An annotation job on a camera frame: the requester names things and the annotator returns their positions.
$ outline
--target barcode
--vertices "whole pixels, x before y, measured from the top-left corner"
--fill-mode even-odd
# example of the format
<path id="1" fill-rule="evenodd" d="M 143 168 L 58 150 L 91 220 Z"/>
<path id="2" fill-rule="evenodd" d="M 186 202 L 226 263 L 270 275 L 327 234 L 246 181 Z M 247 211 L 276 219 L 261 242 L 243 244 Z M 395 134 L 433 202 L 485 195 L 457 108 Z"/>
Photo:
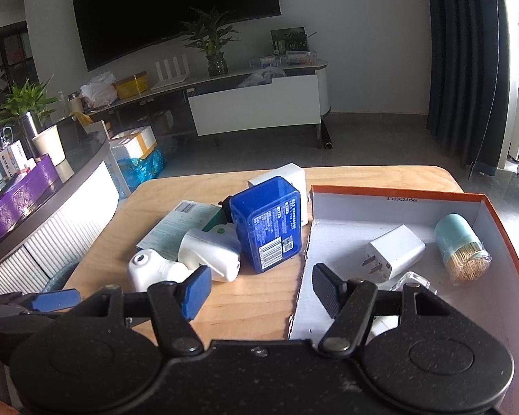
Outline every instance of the barcode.
<path id="1" fill-rule="evenodd" d="M 179 204 L 175 210 L 178 212 L 184 212 L 189 213 L 192 209 L 194 209 L 197 205 L 193 203 L 187 203 L 183 201 L 181 204 Z"/>
<path id="2" fill-rule="evenodd" d="M 275 240 L 266 243 L 258 248 L 259 260 L 261 261 L 261 268 L 267 268 L 274 263 L 283 259 L 283 248 L 281 245 L 281 238 L 277 237 Z"/>

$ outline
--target tv screen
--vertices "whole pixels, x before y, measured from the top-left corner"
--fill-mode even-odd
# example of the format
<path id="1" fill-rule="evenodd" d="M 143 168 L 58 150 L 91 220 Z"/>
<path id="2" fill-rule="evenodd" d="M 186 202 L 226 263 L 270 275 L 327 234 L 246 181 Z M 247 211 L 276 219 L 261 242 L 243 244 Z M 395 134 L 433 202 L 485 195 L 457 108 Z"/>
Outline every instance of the tv screen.
<path id="1" fill-rule="evenodd" d="M 87 69 L 180 36 L 198 18 L 191 7 L 227 11 L 229 22 L 281 14 L 279 0 L 73 0 Z"/>

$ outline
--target blue plastic box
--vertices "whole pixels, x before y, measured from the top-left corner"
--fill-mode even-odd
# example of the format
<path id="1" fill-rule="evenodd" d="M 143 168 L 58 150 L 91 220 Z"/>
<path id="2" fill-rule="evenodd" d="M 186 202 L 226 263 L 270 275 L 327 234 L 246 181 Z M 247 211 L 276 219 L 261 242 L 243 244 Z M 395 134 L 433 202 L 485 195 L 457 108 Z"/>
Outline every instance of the blue plastic box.
<path id="1" fill-rule="evenodd" d="M 242 252 L 263 273 L 302 249 L 300 192 L 276 176 L 230 199 Z"/>

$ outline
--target purple box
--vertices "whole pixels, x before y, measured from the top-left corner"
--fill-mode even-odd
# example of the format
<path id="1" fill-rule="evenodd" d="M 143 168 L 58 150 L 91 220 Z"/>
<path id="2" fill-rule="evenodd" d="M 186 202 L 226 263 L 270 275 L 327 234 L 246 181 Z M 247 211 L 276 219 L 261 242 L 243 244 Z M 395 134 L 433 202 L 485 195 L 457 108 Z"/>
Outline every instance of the purple box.
<path id="1" fill-rule="evenodd" d="M 60 187 L 57 171 L 46 154 L 34 169 L 1 196 L 0 238 L 38 209 L 39 200 L 52 195 Z"/>

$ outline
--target plant pot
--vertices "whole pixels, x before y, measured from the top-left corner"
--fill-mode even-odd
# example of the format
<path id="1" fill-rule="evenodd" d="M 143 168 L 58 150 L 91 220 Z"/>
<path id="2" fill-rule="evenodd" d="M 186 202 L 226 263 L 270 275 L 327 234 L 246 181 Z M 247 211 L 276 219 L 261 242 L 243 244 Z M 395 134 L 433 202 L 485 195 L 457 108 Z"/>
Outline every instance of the plant pot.
<path id="1" fill-rule="evenodd" d="M 65 160 L 64 147 L 61 144 L 60 135 L 57 133 L 57 125 L 53 125 L 37 134 L 33 137 L 33 143 L 41 155 L 50 155 L 54 165 Z"/>
<path id="2" fill-rule="evenodd" d="M 219 76 L 228 73 L 227 63 L 223 59 L 223 53 L 207 56 L 208 58 L 208 74 L 210 76 Z"/>

